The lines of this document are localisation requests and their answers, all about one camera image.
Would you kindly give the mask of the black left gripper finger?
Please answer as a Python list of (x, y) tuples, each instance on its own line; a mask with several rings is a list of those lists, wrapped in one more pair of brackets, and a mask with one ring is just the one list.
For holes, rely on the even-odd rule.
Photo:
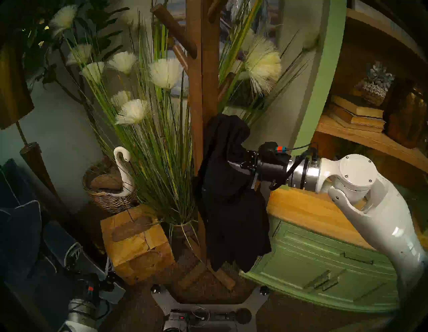
[(111, 261), (111, 259), (110, 259), (109, 256), (107, 256), (107, 258), (106, 258), (104, 275), (105, 275), (104, 280), (106, 282), (114, 282), (115, 279), (116, 279), (116, 273), (115, 273), (115, 270), (114, 270), (114, 266), (113, 266), (113, 263), (112, 263), (112, 261)]
[(67, 250), (64, 257), (64, 267), (65, 268), (74, 268), (76, 265), (79, 256), (82, 252), (82, 246), (80, 243), (76, 242)]

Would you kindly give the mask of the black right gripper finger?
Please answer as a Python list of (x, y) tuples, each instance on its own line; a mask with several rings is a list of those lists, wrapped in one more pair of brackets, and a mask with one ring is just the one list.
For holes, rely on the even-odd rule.
[(242, 168), (240, 164), (237, 164), (237, 163), (234, 163), (234, 162), (232, 162), (232, 161), (229, 161), (229, 165), (230, 165), (233, 169), (235, 169), (236, 171), (238, 171), (238, 172), (240, 172), (240, 173), (242, 173), (242, 174), (245, 174), (245, 175), (248, 175), (248, 176), (252, 174), (252, 171), (251, 171), (251, 170), (248, 170), (248, 169), (246, 169), (246, 168)]

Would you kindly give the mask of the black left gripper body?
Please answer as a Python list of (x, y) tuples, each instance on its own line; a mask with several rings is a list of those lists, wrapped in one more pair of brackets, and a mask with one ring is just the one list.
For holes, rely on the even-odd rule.
[(80, 272), (67, 272), (67, 277), (73, 283), (72, 300), (100, 300), (100, 292), (112, 292), (114, 282), (100, 280), (96, 273), (82, 274)]

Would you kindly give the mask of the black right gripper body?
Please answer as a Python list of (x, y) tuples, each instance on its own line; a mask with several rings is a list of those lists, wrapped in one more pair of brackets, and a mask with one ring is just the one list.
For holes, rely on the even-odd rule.
[(241, 163), (243, 172), (250, 177), (251, 189), (257, 182), (270, 182), (269, 189), (278, 189), (287, 181), (287, 168), (291, 156), (275, 142), (265, 142), (257, 151), (247, 151), (246, 160)]

